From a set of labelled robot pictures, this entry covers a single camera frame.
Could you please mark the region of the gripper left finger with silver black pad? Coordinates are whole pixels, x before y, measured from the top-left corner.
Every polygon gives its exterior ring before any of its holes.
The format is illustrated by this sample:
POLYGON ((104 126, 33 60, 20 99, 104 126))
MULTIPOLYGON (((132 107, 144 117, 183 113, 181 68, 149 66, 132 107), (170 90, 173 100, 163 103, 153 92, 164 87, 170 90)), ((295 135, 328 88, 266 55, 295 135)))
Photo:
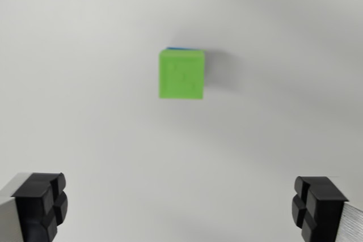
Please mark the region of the gripper left finger with silver black pad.
POLYGON ((63 173, 18 173, 1 188, 1 241, 50 242, 68 207, 63 173))

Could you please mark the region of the gripper right finger with silver black pad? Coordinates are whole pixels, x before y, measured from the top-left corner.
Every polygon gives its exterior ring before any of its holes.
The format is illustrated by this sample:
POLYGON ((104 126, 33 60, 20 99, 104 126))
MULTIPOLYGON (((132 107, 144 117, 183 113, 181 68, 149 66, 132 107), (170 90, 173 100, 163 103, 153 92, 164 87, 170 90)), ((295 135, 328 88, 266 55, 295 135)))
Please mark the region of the gripper right finger with silver black pad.
POLYGON ((362 241, 362 210, 328 177, 298 176, 294 190, 292 217, 304 241, 362 241))

